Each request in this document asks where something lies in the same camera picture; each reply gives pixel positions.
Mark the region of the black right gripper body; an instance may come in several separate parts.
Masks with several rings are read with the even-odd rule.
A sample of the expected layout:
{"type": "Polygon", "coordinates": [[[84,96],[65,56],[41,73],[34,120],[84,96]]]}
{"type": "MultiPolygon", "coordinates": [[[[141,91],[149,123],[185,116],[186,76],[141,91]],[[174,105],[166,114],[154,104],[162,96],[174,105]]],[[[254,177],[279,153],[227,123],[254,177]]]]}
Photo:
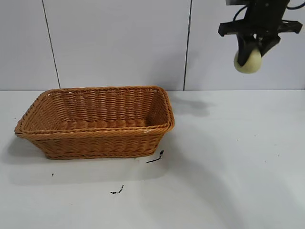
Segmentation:
{"type": "Polygon", "coordinates": [[[300,22],[284,20],[288,0],[243,0],[246,12],[243,19],[236,17],[230,22],[220,23],[218,33],[226,35],[276,36],[283,32],[300,32],[300,22]]]}

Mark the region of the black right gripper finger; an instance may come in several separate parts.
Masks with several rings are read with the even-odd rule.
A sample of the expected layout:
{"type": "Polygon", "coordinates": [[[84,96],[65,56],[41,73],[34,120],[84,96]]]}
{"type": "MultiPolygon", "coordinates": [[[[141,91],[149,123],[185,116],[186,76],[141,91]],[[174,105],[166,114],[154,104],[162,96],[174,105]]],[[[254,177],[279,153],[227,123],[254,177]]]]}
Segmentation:
{"type": "Polygon", "coordinates": [[[237,35],[238,41],[238,57],[237,62],[240,66],[244,66],[248,61],[250,54],[257,48],[257,42],[253,35],[237,35]]]}
{"type": "Polygon", "coordinates": [[[263,57],[268,53],[270,49],[276,46],[280,42],[281,38],[276,36],[264,36],[258,38],[258,49],[260,51],[261,56],[263,57]]]}

